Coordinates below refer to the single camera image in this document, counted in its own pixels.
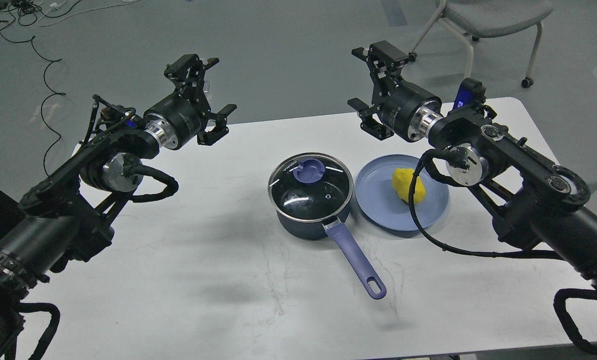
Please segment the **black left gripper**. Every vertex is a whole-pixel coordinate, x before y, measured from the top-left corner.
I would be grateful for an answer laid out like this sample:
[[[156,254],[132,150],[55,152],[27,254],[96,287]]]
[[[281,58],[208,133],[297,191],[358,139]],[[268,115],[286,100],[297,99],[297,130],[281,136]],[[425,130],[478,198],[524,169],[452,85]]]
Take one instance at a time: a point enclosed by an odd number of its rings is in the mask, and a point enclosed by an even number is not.
[[[218,64],[218,57],[200,58],[197,54],[182,55],[164,68],[164,77],[179,89],[148,109],[145,132],[156,139],[159,147],[180,150],[196,136],[201,146],[212,146],[228,132],[228,116],[237,109],[227,104],[219,112],[211,112],[204,92],[207,70]]]

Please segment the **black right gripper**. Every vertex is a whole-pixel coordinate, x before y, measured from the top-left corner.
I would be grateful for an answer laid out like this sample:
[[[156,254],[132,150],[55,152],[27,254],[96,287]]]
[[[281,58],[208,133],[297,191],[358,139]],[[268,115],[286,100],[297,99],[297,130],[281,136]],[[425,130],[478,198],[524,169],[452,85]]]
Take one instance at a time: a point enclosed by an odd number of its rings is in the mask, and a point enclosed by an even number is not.
[[[353,48],[351,54],[367,64],[373,84],[372,106],[359,98],[348,100],[361,120],[360,129],[379,141],[393,135],[408,142],[426,138],[432,123],[441,118],[442,102],[401,76],[404,66],[416,62],[418,54],[406,54],[388,41]]]

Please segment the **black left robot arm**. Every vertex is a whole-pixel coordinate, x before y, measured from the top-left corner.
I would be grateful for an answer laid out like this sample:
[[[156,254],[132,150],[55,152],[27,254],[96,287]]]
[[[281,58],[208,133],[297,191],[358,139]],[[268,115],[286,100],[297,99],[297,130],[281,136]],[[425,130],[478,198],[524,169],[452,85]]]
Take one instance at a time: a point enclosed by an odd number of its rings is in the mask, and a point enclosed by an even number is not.
[[[146,164],[162,148],[180,150],[196,138],[214,145],[228,132],[235,104],[212,112],[207,70],[219,63],[182,55],[164,69],[171,94],[137,114],[93,95],[89,127],[76,153],[15,202],[0,192],[0,359],[13,360],[24,314],[46,312],[50,321],[29,356],[40,360],[56,335],[59,308],[26,302],[29,291],[48,283],[68,262],[88,262],[108,248],[113,221],[127,203],[170,198],[179,190],[172,175]]]

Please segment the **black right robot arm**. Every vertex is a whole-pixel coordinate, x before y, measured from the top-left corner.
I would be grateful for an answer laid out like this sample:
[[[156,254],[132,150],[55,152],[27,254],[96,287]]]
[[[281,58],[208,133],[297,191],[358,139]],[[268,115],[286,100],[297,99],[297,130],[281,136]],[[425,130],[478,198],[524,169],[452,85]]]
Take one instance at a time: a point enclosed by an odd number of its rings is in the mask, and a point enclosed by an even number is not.
[[[505,258],[561,259],[591,282],[591,290],[557,292],[556,309],[567,299],[597,301],[597,216],[585,207],[587,183],[495,123],[478,80],[466,77],[443,115],[438,96],[402,77],[410,55],[385,40],[351,54],[367,65],[373,84],[370,104],[348,101],[360,127],[381,141],[397,135],[431,145],[404,182],[409,208],[422,170],[436,182],[468,189],[492,217],[499,241],[517,248]]]

